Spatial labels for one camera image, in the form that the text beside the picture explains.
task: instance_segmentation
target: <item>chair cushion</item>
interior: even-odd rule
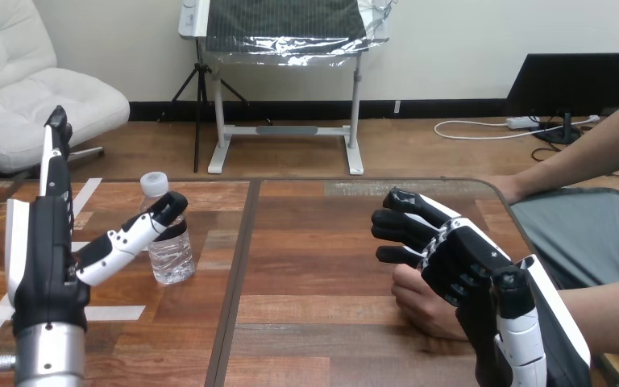
[[[71,145],[119,127],[129,118],[124,96],[94,77],[45,69],[0,89],[0,172],[41,161],[44,124],[62,105],[73,126]]]
[[[56,67],[56,54],[31,0],[0,0],[0,88]]]

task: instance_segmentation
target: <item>power strip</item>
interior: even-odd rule
[[[512,131],[517,131],[519,129],[527,129],[529,127],[539,127],[540,118],[539,117],[533,117],[533,118],[513,117],[511,119],[506,119],[506,126],[509,127],[509,129],[511,129]]]

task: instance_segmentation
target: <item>white wall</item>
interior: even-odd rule
[[[171,99],[193,68],[181,0],[34,1],[59,66],[130,101]],[[528,52],[619,52],[619,0],[400,0],[390,21],[391,41],[364,58],[363,99],[504,98]],[[351,71],[231,65],[222,76],[250,100],[347,100]],[[182,99],[194,97],[189,87]]]

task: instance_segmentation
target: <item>robotic arm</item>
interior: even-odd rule
[[[383,207],[372,234],[404,246],[376,257],[418,269],[457,307],[482,386],[591,385],[587,344],[535,256],[512,264],[468,218],[417,193],[395,188]]]
[[[67,168],[72,128],[58,106],[45,126],[39,196],[10,199],[6,212],[6,283],[15,308],[16,356],[0,356],[0,371],[15,368],[18,387],[83,386],[84,308],[90,287],[127,265],[187,207],[169,192],[145,212],[71,252],[72,190]]]

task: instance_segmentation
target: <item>baseboard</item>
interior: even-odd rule
[[[195,121],[196,102],[130,102],[130,121]],[[395,101],[362,101],[360,119],[443,119],[496,117],[502,115],[504,99],[435,99],[408,100],[400,103],[395,113]],[[243,104],[225,101],[227,121],[272,120],[334,120],[349,119],[350,101],[259,101]],[[214,122],[212,101],[202,104],[201,120]]]

